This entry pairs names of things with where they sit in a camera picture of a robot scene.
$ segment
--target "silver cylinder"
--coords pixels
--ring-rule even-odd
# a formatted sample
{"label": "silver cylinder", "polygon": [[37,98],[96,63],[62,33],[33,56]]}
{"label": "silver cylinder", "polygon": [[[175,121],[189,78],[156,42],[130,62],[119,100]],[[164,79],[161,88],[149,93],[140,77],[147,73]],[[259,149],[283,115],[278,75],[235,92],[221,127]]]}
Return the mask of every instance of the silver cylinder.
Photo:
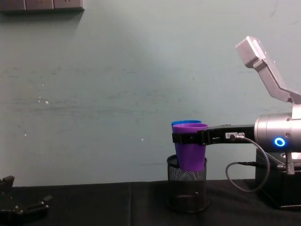
{"label": "silver cylinder", "polygon": [[292,120],[292,113],[260,116],[254,135],[266,152],[301,152],[301,120]]}

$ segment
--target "white label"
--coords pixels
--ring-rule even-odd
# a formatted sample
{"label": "white label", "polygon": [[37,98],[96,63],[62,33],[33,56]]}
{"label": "white label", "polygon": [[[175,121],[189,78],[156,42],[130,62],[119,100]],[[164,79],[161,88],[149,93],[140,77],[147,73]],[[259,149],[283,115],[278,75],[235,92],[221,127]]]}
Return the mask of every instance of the white label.
{"label": "white label", "polygon": [[226,139],[230,139],[231,135],[236,135],[237,133],[225,133]]}

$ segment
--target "mesh pencil holder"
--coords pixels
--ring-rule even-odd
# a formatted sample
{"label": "mesh pencil holder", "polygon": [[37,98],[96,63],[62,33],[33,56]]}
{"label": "mesh pencil holder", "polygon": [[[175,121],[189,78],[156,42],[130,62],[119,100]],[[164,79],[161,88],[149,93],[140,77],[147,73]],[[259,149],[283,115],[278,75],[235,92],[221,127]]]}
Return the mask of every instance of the mesh pencil holder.
{"label": "mesh pencil holder", "polygon": [[170,209],[195,213],[208,207],[206,195],[206,163],[201,171],[184,171],[180,169],[176,155],[167,159],[168,189],[167,205]]}

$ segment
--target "power cord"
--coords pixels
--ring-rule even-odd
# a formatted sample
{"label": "power cord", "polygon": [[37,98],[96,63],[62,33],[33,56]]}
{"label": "power cord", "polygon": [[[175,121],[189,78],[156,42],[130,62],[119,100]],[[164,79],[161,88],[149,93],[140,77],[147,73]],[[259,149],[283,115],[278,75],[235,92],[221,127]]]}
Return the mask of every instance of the power cord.
{"label": "power cord", "polygon": [[233,182],[233,180],[229,177],[229,174],[228,174],[229,167],[232,166],[232,165],[236,165],[236,164],[246,165],[246,166],[260,166],[260,165],[258,163],[256,163],[256,162],[241,162],[241,161],[237,161],[237,162],[230,163],[226,167],[226,176],[227,176],[228,180],[231,182],[231,184],[233,184],[236,188],[238,188],[239,190],[241,190],[243,192],[257,192],[257,191],[259,191],[264,186],[264,184],[267,182],[268,177],[269,177],[270,163],[269,163],[269,158],[268,158],[267,154],[265,153],[265,151],[263,150],[263,148],[260,147],[260,145],[258,143],[256,143],[255,141],[253,141],[253,140],[251,140],[249,138],[246,138],[245,135],[244,135],[244,133],[238,133],[237,135],[231,135],[230,139],[232,141],[234,141],[236,139],[246,140],[246,141],[254,144],[262,152],[262,154],[263,154],[263,156],[264,156],[264,158],[265,158],[265,160],[267,162],[267,165],[266,165],[267,172],[266,172],[266,175],[265,175],[263,181],[256,188],[251,189],[251,190],[250,189],[244,189],[244,188],[238,186],[237,184],[235,184]]}

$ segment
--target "blue cup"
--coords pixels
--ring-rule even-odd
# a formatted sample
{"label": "blue cup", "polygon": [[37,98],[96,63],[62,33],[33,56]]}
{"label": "blue cup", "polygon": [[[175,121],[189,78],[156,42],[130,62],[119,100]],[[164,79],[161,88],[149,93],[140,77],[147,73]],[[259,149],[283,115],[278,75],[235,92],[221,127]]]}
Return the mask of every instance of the blue cup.
{"label": "blue cup", "polygon": [[[202,123],[200,120],[181,120],[181,121],[173,121],[171,123],[171,128],[173,130],[173,133],[174,133],[174,125],[177,125],[177,124],[187,124],[187,123]],[[178,156],[178,151],[177,151],[177,146],[174,144],[175,146],[175,153],[176,155]]]}

